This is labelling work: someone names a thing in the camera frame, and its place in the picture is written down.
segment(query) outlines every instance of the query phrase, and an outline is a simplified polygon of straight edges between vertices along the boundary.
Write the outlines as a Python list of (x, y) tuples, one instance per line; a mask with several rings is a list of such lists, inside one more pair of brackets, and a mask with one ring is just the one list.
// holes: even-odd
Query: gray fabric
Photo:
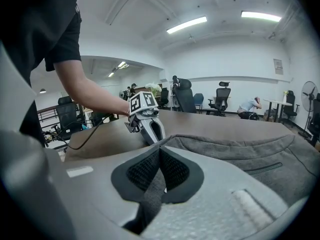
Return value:
[(182, 149), (176, 154), (197, 162), (201, 188), (187, 202), (163, 204), (143, 238), (240, 240), (264, 229), (287, 209), (271, 189), (236, 166)]
[(281, 167), (251, 176), (275, 191), (289, 206), (310, 194), (320, 169), (319, 153), (296, 135), (256, 141), (173, 135), (155, 145), (165, 145), (224, 160), (242, 170), (282, 163)]

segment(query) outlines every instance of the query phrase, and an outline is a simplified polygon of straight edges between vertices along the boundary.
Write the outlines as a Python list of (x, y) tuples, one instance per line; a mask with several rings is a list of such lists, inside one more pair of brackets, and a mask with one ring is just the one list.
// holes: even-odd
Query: desk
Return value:
[(278, 111), (279, 111), (279, 104), (281, 104), (280, 116), (279, 116), (279, 120), (278, 120), (279, 123), (281, 123), (282, 113), (284, 111), (284, 106), (292, 106), (291, 103), (287, 103), (287, 102), (283, 102), (283, 101), (270, 100), (270, 99), (265, 99), (265, 98), (263, 100), (266, 101), (266, 102), (269, 102), (269, 111), (268, 111), (268, 116), (266, 118), (267, 122), (269, 122), (272, 103), (276, 103), (275, 117), (274, 117), (274, 120), (273, 120), (274, 122), (277, 121)]
[[(193, 114), (161, 110), (159, 118), (167, 137), (175, 134), (195, 135), (215, 140), (256, 141), (278, 138), (293, 134), (280, 123), (241, 120), (205, 114)], [(147, 147), (140, 133), (129, 133), (125, 122), (120, 118), (98, 127), (88, 142), (79, 150), (68, 148), (65, 161), (112, 156)], [(74, 133), (69, 145), (79, 147), (93, 131), (93, 128)]]

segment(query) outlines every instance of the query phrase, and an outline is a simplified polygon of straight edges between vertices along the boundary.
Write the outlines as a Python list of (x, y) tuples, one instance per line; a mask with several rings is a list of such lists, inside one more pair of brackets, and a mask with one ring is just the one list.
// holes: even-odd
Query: black t-shirt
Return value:
[[(30, 74), (45, 58), (46, 70), (53, 63), (81, 60), (79, 53), (80, 13), (77, 0), (16, 0), (16, 7), (4, 11), (1, 39), (13, 64), (30, 83)], [(20, 131), (38, 139), (42, 145), (37, 107), (28, 110)]]

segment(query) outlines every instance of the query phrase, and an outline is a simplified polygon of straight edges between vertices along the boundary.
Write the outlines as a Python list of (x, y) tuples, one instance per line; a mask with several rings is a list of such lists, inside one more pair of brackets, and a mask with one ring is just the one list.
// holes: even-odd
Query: floor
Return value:
[[(225, 114), (225, 116), (226, 116), (227, 118), (237, 118), (237, 119), (239, 119), (239, 120), (243, 120), (243, 119), (241, 119), (237, 114)], [(301, 130), (298, 129), (296, 126), (294, 126), (294, 125), (292, 125), (292, 124), (288, 124), (288, 123), (284, 124), (284, 126), (287, 127), (291, 132), (293, 132), (294, 134), (296, 134), (297, 136), (299, 136), (299, 138), (302, 138), (302, 136), (300, 136), (300, 135), (298, 134), (298, 132), (300, 132)], [(63, 150), (63, 149), (64, 149), (64, 148), (61, 148), (61, 149), (58, 149), (58, 150), (57, 150), (58, 153), (59, 153), (59, 155), (60, 155), (60, 158), (61, 158), (61, 161), (62, 161), (62, 162), (65, 161), (65, 157), (66, 157), (66, 153), (64, 153), (64, 150)]]

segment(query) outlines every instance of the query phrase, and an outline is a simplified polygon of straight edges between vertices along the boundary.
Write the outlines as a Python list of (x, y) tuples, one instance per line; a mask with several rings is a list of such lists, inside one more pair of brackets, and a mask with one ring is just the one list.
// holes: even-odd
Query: fluorescent light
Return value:
[(121, 68), (124, 64), (126, 64), (126, 62), (125, 62), (125, 61), (122, 61), (122, 62), (120, 63), (120, 65), (118, 66), (118, 68)]
[(178, 26), (175, 26), (173, 28), (168, 29), (167, 32), (169, 34), (172, 34), (172, 33), (176, 32), (176, 31), (179, 31), (179, 30), (182, 30), (184, 28), (187, 28), (187, 27), (199, 24), (199, 23), (203, 23), (203, 22), (207, 22), (207, 17), (201, 17), (201, 18), (196, 18), (194, 20), (190, 20), (188, 22), (182, 23), (182, 24), (180, 24)]
[(274, 22), (279, 22), (281, 20), (281, 17), (275, 16), (275, 15), (260, 13), (260, 12), (252, 12), (252, 11), (243, 11), (241, 14), (241, 17), (264, 19), (264, 20), (269, 20)]

